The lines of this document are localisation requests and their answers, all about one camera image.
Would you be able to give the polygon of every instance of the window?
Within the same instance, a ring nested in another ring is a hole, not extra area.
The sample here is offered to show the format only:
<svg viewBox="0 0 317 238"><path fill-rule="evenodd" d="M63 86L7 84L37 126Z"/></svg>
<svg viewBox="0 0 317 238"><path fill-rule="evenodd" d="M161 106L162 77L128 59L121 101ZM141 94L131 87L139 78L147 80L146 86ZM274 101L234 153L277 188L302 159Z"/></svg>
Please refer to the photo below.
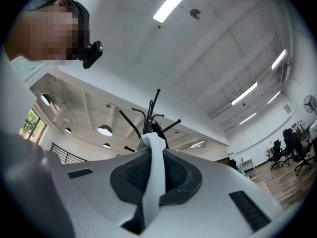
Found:
<svg viewBox="0 0 317 238"><path fill-rule="evenodd" d="M38 143L45 128L46 124L34 110L31 109L19 134L25 139Z"/></svg>

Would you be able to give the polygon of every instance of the wooden floor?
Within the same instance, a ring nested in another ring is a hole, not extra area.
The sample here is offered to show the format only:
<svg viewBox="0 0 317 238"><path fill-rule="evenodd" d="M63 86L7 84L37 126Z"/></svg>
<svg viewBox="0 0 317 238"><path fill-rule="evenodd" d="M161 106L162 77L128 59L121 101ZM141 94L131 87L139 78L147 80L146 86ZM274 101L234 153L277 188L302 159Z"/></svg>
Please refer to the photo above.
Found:
<svg viewBox="0 0 317 238"><path fill-rule="evenodd" d="M309 155L310 157L314 156L313 147ZM290 160L289 163L289 166L275 166L271 171L270 168L273 162L267 161L255 170L250 169L245 172L246 176L257 177L254 182L264 181L273 197L284 210L296 202L303 201L317 177L317 160L315 163L313 160L309 161L312 169L309 170L308 166L303 167L298 176L295 176L296 173L294 172L298 163L293 160Z"/></svg>

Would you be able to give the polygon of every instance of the black hair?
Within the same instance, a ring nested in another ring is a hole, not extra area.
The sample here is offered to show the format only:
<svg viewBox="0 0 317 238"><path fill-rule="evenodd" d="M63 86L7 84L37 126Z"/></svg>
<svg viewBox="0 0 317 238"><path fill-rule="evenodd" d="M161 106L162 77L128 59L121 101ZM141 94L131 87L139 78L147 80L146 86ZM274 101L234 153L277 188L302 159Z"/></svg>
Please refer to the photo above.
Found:
<svg viewBox="0 0 317 238"><path fill-rule="evenodd" d="M57 0L30 0L24 7L24 11L34 11L53 4ZM73 47L70 52L67 52L67 60L75 60L83 56L86 48L90 43L89 29L89 12L79 2L74 0L66 0L68 8L78 15L78 46Z"/></svg>

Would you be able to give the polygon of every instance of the black headband camera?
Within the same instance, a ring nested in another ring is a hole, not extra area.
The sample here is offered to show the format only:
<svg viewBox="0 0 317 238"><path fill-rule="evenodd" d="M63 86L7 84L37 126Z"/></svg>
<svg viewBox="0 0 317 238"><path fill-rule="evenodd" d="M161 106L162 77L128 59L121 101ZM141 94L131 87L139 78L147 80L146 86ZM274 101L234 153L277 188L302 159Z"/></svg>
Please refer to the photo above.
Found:
<svg viewBox="0 0 317 238"><path fill-rule="evenodd" d="M83 67L85 69L90 68L95 61L98 60L103 54L103 45L101 41L95 41L93 44L88 45L86 52L83 56L79 57L80 61L83 61Z"/></svg>

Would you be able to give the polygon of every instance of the white ceiling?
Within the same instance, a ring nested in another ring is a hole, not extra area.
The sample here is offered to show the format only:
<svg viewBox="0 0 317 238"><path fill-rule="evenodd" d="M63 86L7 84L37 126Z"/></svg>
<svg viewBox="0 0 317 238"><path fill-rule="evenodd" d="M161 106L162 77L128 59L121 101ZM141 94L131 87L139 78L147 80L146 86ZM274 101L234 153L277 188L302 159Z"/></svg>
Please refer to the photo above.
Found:
<svg viewBox="0 0 317 238"><path fill-rule="evenodd" d="M283 88L270 65L290 49L290 28L276 0L183 0L164 24L153 15L165 0L102 0L91 13L103 61L119 56L135 73L163 78L191 98L225 132L266 108ZM190 10L197 8L201 18ZM255 81L259 86L230 102Z"/></svg>
<svg viewBox="0 0 317 238"><path fill-rule="evenodd" d="M144 118L138 112L120 108L105 99L85 93L50 74L46 74L38 80L31 90L37 96L37 103L43 112L62 131L66 127L70 127L73 136L98 146L109 143L112 150L123 154L130 153L124 150L125 145L135 149L139 142L137 133L119 111L122 110L142 134ZM57 110L52 105L44 104L41 99L42 93L50 94L53 97ZM61 109L61 114L56 116L59 109ZM156 120L163 128L169 125L162 123L159 117ZM112 128L113 136L107 137L97 132L97 128L103 124ZM165 136L172 149L185 148L200 140L173 128L165 132Z"/></svg>

